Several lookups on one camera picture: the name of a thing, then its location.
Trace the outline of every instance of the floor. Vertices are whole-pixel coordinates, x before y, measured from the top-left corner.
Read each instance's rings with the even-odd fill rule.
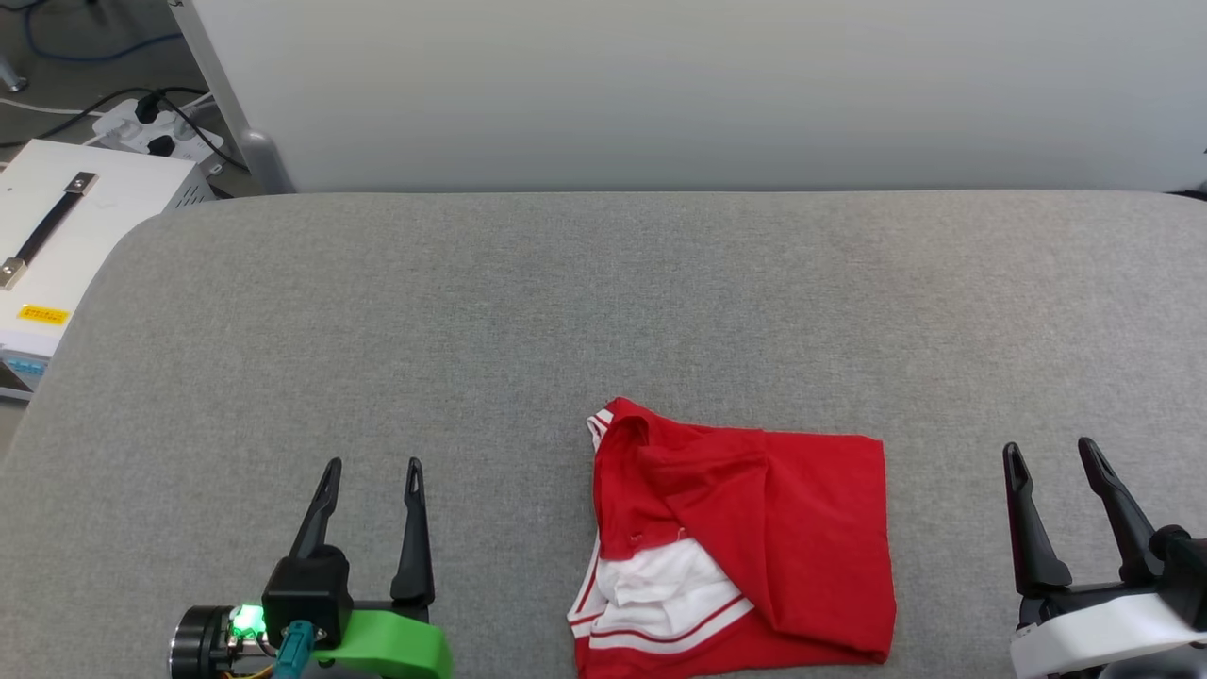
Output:
[[[0,0],[19,6],[28,0]],[[17,72],[29,80],[23,92],[0,96],[57,109],[83,109],[101,96],[126,87],[182,86],[208,89],[183,40],[171,40],[105,63],[66,63],[35,55],[25,43],[22,14],[0,11],[0,53]],[[118,52],[148,37],[175,33],[176,23],[164,0],[51,0],[37,7],[31,25],[39,47],[69,55]],[[174,99],[185,103],[193,95]],[[66,119],[66,116],[37,113],[0,104],[0,141],[29,139]],[[93,136],[91,121],[53,136],[57,141],[81,142]],[[217,116],[199,121],[203,127],[229,137]],[[19,148],[0,148],[0,160],[10,160]],[[256,195],[263,191],[237,168],[226,168],[210,183],[227,193]],[[4,460],[24,412],[24,404],[0,400],[0,461]]]

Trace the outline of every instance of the metal pole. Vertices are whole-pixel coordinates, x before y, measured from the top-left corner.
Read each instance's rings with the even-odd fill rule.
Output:
[[[4,54],[0,54],[0,80],[4,81],[8,92],[21,92],[29,84],[29,81],[12,70],[12,64],[8,63],[8,59],[4,58]]]

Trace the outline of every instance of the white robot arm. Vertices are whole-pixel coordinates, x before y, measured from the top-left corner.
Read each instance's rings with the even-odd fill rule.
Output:
[[[1078,443],[1090,487],[1123,557],[1120,583],[1073,586],[1032,503],[1022,453],[1002,453],[1022,596],[1010,660],[1019,679],[1207,677],[1207,540],[1178,526],[1154,531],[1090,439]]]

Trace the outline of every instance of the green light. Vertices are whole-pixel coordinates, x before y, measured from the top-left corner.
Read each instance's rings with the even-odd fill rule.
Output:
[[[238,639],[255,639],[264,633],[264,608],[243,604],[231,611],[231,636]]]

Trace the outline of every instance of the white wall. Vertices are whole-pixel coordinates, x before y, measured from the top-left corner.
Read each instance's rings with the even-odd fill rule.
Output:
[[[1207,180],[1205,0],[193,1],[298,191]]]

